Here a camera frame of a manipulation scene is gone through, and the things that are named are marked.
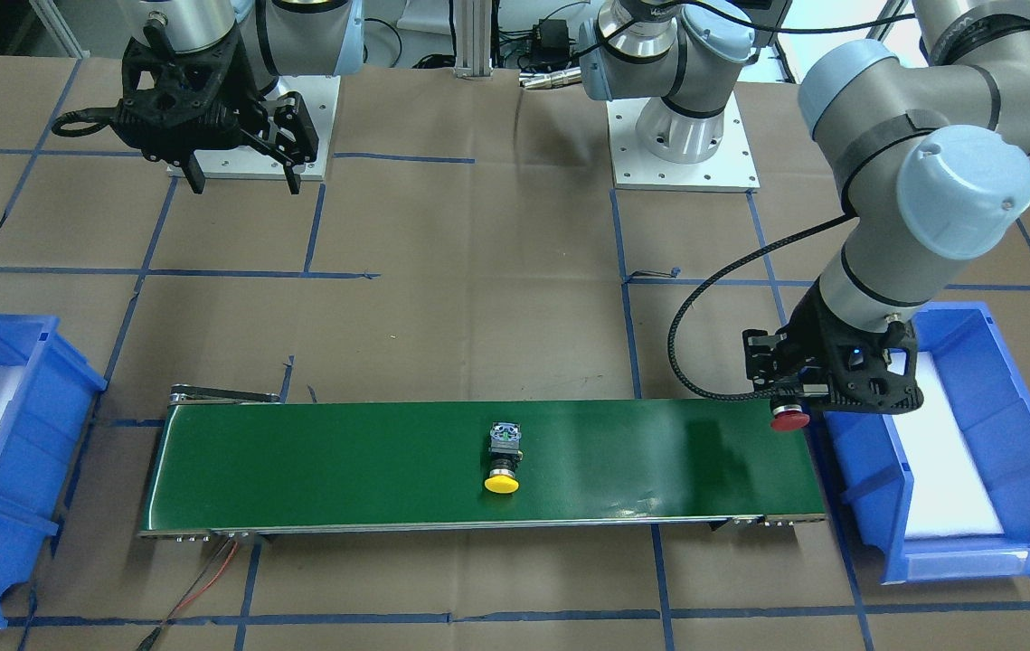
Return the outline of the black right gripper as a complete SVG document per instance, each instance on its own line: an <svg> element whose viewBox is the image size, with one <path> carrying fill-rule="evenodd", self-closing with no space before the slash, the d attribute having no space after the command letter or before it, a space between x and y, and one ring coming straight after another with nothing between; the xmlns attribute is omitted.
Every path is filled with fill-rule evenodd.
<svg viewBox="0 0 1030 651"><path fill-rule="evenodd" d="M204 193L196 149L239 133L251 147L283 164L288 190L298 196L296 165L317 153L312 119L297 114L301 95L262 98L238 26L208 48L188 53L176 50L175 27L174 18L147 18L144 41L127 46L123 96L107 124L147 160L179 168L195 194Z"/></svg>

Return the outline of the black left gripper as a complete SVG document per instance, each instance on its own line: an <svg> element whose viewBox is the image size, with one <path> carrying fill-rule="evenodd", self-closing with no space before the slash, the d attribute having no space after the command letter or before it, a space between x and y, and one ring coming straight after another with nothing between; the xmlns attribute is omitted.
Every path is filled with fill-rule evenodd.
<svg viewBox="0 0 1030 651"><path fill-rule="evenodd" d="M885 329L847 326L810 288L787 326L742 333L747 378L767 395L775 417L812 411L900 415L923 404L917 386L917 334L888 316Z"/></svg>

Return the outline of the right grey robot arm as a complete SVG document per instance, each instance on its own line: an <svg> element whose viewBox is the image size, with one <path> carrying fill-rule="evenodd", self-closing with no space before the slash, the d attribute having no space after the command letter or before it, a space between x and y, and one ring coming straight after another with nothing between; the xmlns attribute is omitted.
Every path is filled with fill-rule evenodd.
<svg viewBox="0 0 1030 651"><path fill-rule="evenodd" d="M109 126L152 162L205 186L200 151L247 147L299 193L320 136L295 77L344 77L363 65L359 1L122 1L130 29L122 98Z"/></svg>

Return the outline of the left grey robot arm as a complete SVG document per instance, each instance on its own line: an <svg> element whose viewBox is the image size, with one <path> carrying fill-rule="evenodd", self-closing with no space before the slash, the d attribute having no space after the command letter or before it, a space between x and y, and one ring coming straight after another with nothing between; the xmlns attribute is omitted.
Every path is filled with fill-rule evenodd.
<svg viewBox="0 0 1030 651"><path fill-rule="evenodd" d="M775 429L804 423L804 405L891 415L921 407L915 315L1030 206L1030 1L915 1L914 16L923 69L856 40L826 53L798 87L844 211L726 265L677 309L667 357L693 395L766 399ZM636 135L648 152L700 164L717 151L758 29L725 1L609 1L575 58L590 98L646 100ZM750 392L709 391L684 374L677 329L710 285L850 220L787 326L743 333Z"/></svg>

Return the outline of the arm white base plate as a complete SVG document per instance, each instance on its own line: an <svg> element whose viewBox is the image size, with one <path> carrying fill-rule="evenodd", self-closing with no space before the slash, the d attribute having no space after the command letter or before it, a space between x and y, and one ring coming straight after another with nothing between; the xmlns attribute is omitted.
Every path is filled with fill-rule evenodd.
<svg viewBox="0 0 1030 651"><path fill-rule="evenodd" d="M303 182L321 182L327 178L340 77L280 77L267 99L275 100L287 92L298 92L301 100L297 103L297 115L309 116L317 135L317 153L294 170ZM283 164L274 157L250 146L250 140L243 135L217 137L211 146L197 148L194 152L196 164L204 177L209 180L271 180L286 182Z"/></svg>
<svg viewBox="0 0 1030 651"><path fill-rule="evenodd" d="M735 96L716 116L686 117L662 99L607 103L615 189L746 193L760 189Z"/></svg>

